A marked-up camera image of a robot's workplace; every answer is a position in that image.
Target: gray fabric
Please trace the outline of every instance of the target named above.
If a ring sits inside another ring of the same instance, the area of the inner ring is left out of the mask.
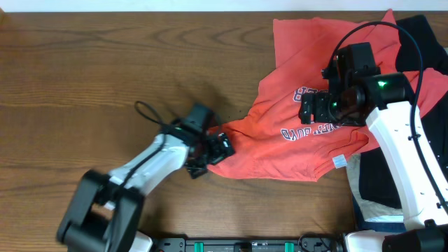
[[[403,211],[394,209],[376,202],[371,202],[361,198],[359,193],[359,165],[361,163],[361,155],[352,155],[347,162],[346,172],[349,178],[350,189],[359,205],[361,213],[363,213],[364,221],[367,222],[403,222]]]

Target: red cloth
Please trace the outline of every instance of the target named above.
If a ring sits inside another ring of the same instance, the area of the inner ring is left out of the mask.
[[[383,21],[395,23],[390,10]],[[340,20],[275,20],[274,41],[278,68],[264,78],[258,97],[242,120],[223,126],[236,153],[209,169],[231,179],[317,181],[334,168],[333,157],[372,150],[378,143],[367,127],[302,125],[298,118],[300,95],[328,89],[321,77],[337,43],[359,24]],[[383,74],[396,72],[400,42],[391,27],[366,27],[342,46],[368,41]],[[405,73],[412,87],[417,72]],[[447,91],[448,77],[427,69],[419,98],[421,116]]]

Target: wood grain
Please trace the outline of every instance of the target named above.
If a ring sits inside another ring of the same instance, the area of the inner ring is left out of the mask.
[[[14,13],[0,28],[0,251],[64,251],[57,226],[80,177],[149,145],[200,101],[243,118],[274,70],[272,20],[360,22],[384,13]],[[416,13],[396,13],[397,18]],[[448,15],[427,13],[448,46]],[[298,237],[354,228],[343,169],[318,183],[172,174],[146,200],[141,229],[189,237]]]

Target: white tag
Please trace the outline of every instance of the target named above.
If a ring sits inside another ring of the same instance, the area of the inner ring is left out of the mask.
[[[347,166],[347,161],[345,160],[344,154],[338,155],[333,158],[333,163],[335,163],[335,168],[341,168]]]

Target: black garment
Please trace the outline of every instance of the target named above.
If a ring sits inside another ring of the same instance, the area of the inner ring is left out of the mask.
[[[397,25],[406,29],[418,43],[425,69],[431,67],[448,74],[448,55],[435,39],[423,15],[399,20]],[[395,62],[397,71],[419,70],[412,42],[406,35],[399,35],[401,48]],[[421,123],[442,172],[448,178],[448,93],[422,118]],[[380,148],[361,154],[359,192],[364,200],[401,208],[397,188]]]

